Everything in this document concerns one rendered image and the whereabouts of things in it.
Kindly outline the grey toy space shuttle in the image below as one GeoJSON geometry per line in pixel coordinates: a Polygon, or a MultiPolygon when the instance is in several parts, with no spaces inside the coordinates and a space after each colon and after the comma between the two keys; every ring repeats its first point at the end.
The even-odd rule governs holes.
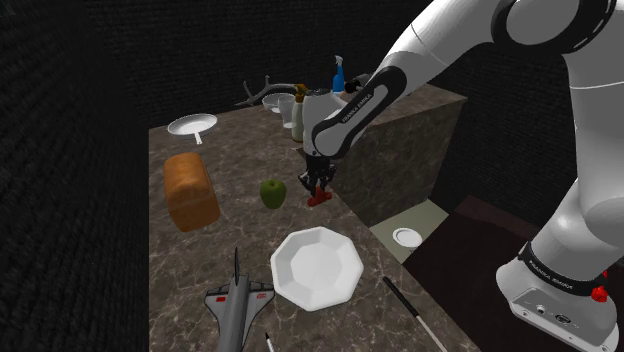
{"type": "Polygon", "coordinates": [[[209,289],[204,304],[219,329],[216,352],[243,352],[255,317],[275,297],[272,284],[253,281],[240,271],[238,248],[234,251],[234,274],[228,284],[209,289]]]}

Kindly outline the long black and white pen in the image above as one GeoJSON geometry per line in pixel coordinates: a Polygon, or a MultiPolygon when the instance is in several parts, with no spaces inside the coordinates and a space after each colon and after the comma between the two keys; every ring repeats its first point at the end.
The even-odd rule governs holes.
{"type": "Polygon", "coordinates": [[[430,338],[434,341],[436,346],[439,348],[441,352],[449,352],[446,347],[442,344],[439,338],[433,333],[431,328],[427,325],[427,323],[422,319],[420,313],[416,310],[416,308],[409,302],[409,300],[403,295],[403,293],[398,289],[398,287],[392,282],[392,280],[387,277],[382,277],[383,282],[388,286],[388,288],[393,292],[393,294],[399,299],[399,301],[404,305],[404,307],[410,312],[410,314],[420,323],[420,325],[425,329],[430,338]]]}

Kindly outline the grey antler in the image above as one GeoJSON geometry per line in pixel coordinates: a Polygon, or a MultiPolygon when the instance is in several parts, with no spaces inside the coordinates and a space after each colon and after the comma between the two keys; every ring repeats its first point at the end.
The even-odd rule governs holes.
{"type": "Polygon", "coordinates": [[[245,93],[247,94],[247,98],[241,102],[236,103],[236,106],[253,106],[257,101],[261,100],[268,93],[279,89],[289,89],[293,91],[296,90],[296,85],[294,83],[272,83],[271,77],[269,75],[266,75],[264,77],[263,88],[255,94],[253,94],[249,89],[246,80],[243,81],[242,86],[245,90],[245,93]]]}

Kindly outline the white bowl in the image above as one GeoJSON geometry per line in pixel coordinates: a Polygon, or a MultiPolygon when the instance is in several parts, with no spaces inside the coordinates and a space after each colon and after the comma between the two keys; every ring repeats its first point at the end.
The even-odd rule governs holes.
{"type": "Polygon", "coordinates": [[[279,113],[279,99],[282,97],[293,97],[290,93],[270,93],[262,98],[262,104],[268,111],[279,113]]]}

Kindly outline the white cup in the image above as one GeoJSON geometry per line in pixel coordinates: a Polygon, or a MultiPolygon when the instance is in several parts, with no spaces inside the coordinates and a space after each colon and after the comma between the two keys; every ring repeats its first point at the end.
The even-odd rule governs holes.
{"type": "Polygon", "coordinates": [[[278,99],[278,109],[282,116],[283,127],[291,129],[293,122],[293,107],[295,104],[295,96],[291,94],[285,94],[278,99]]]}

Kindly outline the white frying pan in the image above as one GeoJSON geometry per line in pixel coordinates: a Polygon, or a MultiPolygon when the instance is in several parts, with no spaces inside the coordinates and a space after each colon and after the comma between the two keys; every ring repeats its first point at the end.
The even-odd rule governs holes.
{"type": "Polygon", "coordinates": [[[197,113],[180,117],[167,126],[170,135],[176,138],[193,139],[197,145],[203,143],[202,137],[216,125],[215,115],[197,113]]]}

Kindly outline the green apple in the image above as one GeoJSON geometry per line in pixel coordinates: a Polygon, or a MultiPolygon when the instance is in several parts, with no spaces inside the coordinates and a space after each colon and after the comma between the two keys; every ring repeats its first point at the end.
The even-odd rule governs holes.
{"type": "Polygon", "coordinates": [[[287,194],[285,184],[280,180],[270,179],[260,186],[260,197],[269,209],[278,209],[282,206],[287,194]]]}

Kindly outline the small red object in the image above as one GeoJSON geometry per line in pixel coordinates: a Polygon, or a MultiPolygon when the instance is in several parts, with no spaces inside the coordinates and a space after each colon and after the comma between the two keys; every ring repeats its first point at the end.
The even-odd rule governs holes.
{"type": "Polygon", "coordinates": [[[332,198],[332,193],[328,191],[324,191],[320,186],[317,186],[315,189],[315,195],[311,196],[307,200],[307,205],[310,207],[317,206],[322,204],[323,202],[332,198]]]}

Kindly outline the dark robot stand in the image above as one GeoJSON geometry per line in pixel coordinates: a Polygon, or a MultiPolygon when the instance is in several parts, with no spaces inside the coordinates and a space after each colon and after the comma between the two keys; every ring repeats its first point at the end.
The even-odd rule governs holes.
{"type": "Polygon", "coordinates": [[[514,316],[496,270],[539,228],[466,197],[404,262],[482,352],[578,352],[514,316]]]}

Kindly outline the black rounded object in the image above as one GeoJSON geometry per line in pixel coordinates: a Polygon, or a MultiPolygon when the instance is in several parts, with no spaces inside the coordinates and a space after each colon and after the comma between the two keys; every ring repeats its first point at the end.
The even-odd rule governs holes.
{"type": "Polygon", "coordinates": [[[369,73],[360,74],[344,83],[344,91],[348,94],[352,94],[362,89],[370,80],[371,75],[369,73]]]}

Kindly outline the blue spray bottle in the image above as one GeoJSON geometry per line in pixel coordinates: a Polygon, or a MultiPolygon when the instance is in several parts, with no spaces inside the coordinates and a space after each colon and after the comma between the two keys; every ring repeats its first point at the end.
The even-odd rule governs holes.
{"type": "Polygon", "coordinates": [[[336,74],[332,80],[332,90],[335,94],[339,95],[344,91],[344,71],[343,71],[343,58],[339,55],[335,56],[336,74]]]}

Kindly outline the low pale green table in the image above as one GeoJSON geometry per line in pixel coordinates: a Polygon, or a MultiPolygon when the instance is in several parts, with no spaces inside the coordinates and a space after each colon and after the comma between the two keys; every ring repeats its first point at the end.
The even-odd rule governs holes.
{"type": "Polygon", "coordinates": [[[393,231],[397,228],[411,228],[422,236],[424,242],[447,217],[447,212],[427,199],[370,227],[370,230],[390,253],[400,263],[403,263],[417,248],[410,251],[408,248],[398,245],[392,238],[393,231]]]}

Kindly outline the pale bottle with brown cap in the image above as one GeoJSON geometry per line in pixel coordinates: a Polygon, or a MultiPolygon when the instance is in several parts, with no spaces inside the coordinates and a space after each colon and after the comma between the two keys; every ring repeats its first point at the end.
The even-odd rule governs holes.
{"type": "Polygon", "coordinates": [[[295,94],[295,102],[292,110],[292,127],[291,127],[291,138],[297,142],[303,142],[303,132],[304,132],[304,124],[303,124],[303,102],[308,92],[307,87],[304,84],[296,84],[295,85],[296,94],[295,94]]]}

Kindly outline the brown bread loaf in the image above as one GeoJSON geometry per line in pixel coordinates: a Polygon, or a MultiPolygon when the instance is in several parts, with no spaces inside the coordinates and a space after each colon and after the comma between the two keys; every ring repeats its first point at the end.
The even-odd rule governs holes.
{"type": "Polygon", "coordinates": [[[168,158],[163,177],[168,212],[180,231],[197,230],[220,218],[216,193],[198,153],[186,152],[168,158]]]}

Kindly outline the white octagonal plate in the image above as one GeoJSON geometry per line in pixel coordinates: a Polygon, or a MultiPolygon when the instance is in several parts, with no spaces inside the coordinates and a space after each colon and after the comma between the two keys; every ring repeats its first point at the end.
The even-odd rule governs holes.
{"type": "Polygon", "coordinates": [[[275,291],[308,312],[349,301],[364,271],[352,240],[322,226],[290,233],[270,265],[275,291]]]}

